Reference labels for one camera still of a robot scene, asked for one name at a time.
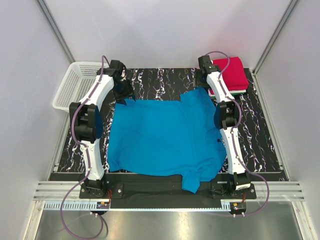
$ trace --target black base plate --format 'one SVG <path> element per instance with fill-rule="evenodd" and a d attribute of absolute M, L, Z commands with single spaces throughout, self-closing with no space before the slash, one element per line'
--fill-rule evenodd
<path fill-rule="evenodd" d="M 255 186 L 251 183 L 250 187 L 246 190 L 239 190 L 235 191 L 235 193 L 228 193 L 228 191 L 221 191 L 221 189 L 227 189 L 226 183 L 212 183 L 211 190 L 212 190 L 212 198 L 216 200 L 221 199 L 243 199 L 244 193 L 246 199 L 257 199 L 256 189 Z"/>
<path fill-rule="evenodd" d="M 122 183 L 108 183 L 107 189 L 111 190 L 111 199 L 121 199 L 124 191 L 124 185 Z M 81 185 L 79 194 L 80 199 L 107 199 L 109 198 L 108 192 L 104 194 L 97 194 L 86 188 L 84 184 Z"/>

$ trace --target white wall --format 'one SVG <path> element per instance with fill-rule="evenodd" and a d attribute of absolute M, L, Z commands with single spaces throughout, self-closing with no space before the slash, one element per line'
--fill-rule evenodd
<path fill-rule="evenodd" d="M 52 162 L 65 113 L 51 102 L 69 63 L 34 0 L 2 0 L 0 33 L 0 238 L 16 240 Z"/>
<path fill-rule="evenodd" d="M 320 1 L 300 1 L 258 72 L 292 180 L 320 236 Z"/>
<path fill-rule="evenodd" d="M 129 68 L 194 67 L 220 50 L 253 68 L 290 0 L 46 2 L 76 61 L 104 54 Z"/>

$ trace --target white plastic basket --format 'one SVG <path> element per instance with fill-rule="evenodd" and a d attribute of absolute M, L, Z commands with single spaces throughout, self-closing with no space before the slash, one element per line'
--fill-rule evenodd
<path fill-rule="evenodd" d="M 72 102 L 79 102 L 94 84 L 101 62 L 78 61 L 68 67 L 52 106 L 69 112 Z"/>

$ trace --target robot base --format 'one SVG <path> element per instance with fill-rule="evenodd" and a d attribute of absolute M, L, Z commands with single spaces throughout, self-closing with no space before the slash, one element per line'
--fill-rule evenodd
<path fill-rule="evenodd" d="M 241 190 L 230 190 L 227 183 L 213 183 L 211 184 L 212 198 L 216 200 L 221 199 L 257 199 L 255 186 L 251 183 L 249 188 Z"/>
<path fill-rule="evenodd" d="M 103 175 L 101 180 L 85 180 L 81 185 L 79 198 L 80 199 L 108 199 L 108 190 L 111 190 L 112 199 L 121 199 L 123 194 L 124 185 L 122 183 L 110 183 L 106 179 L 106 174 Z"/>

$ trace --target metal frame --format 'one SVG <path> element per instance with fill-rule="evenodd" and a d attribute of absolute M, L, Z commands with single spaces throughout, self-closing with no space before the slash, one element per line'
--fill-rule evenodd
<path fill-rule="evenodd" d="M 34 201 L 32 206 L 29 222 L 23 236 L 24 240 L 34 240 L 38 231 L 42 212 L 44 210 L 45 201 Z"/>
<path fill-rule="evenodd" d="M 295 217 L 298 221 L 298 225 L 299 225 L 300 232 L 302 234 L 303 239 L 308 239 L 308 240 L 318 239 L 315 231 L 315 227 L 311 221 L 310 214 L 307 209 L 306 202 L 305 201 L 292 202 L 292 206 L 293 206 Z"/>
<path fill-rule="evenodd" d="M 292 13 L 294 12 L 297 4 L 299 3 L 300 0 L 291 0 L 290 3 L 288 4 L 286 10 L 284 11 L 278 25 L 276 26 L 269 42 L 267 43 L 263 53 L 261 54 L 261 57 L 259 58 L 257 64 L 255 65 L 253 72 L 255 74 L 257 74 L 262 66 L 262 64 L 264 63 L 264 61 L 266 60 L 271 48 L 274 46 L 277 38 L 279 37 L 280 33 L 282 32 L 282 30 L 284 29 L 284 26 L 286 25 L 286 23 L 288 22 L 290 16 L 292 15 Z"/>
<path fill-rule="evenodd" d="M 34 201 L 62 201 L 67 192 L 78 182 L 77 181 L 40 181 L 36 192 L 34 194 Z M 263 181 L 253 181 L 256 190 L 257 199 L 247 199 L 248 202 L 264 201 L 267 196 L 267 186 Z M 270 196 L 269 201 L 290 201 L 301 202 L 304 201 L 304 195 L 301 191 L 299 182 L 297 181 L 269 181 Z M 68 201 L 88 201 L 85 198 L 79 198 L 79 191 L 81 186 L 77 186 L 72 191 L 66 200 Z M 224 199 L 222 202 L 235 202 L 234 199 Z"/>
<path fill-rule="evenodd" d="M 38 4 L 38 6 L 40 7 L 40 10 L 42 11 L 49 27 L 51 28 L 55 38 L 57 39 L 63 53 L 65 54 L 65 57 L 68 59 L 69 63 L 72 64 L 73 62 L 75 62 L 75 58 L 73 56 L 73 54 L 71 53 L 64 37 L 62 36 L 58 25 L 53 17 L 53 15 L 51 14 L 45 0 L 35 0 Z"/>

